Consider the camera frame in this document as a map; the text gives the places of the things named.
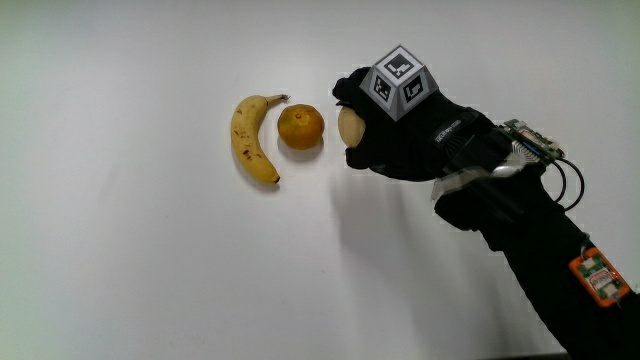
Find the person's right hand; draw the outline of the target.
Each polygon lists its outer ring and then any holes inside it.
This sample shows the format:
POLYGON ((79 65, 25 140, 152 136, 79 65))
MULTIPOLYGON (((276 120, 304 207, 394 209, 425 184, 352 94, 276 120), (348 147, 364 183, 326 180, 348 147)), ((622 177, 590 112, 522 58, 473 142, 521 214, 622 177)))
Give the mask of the person's right hand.
POLYGON ((449 158, 467 140, 496 127, 481 112, 449 100, 402 45, 339 79, 332 93, 364 121, 361 140, 346 149, 347 165, 393 179, 442 177, 449 158))

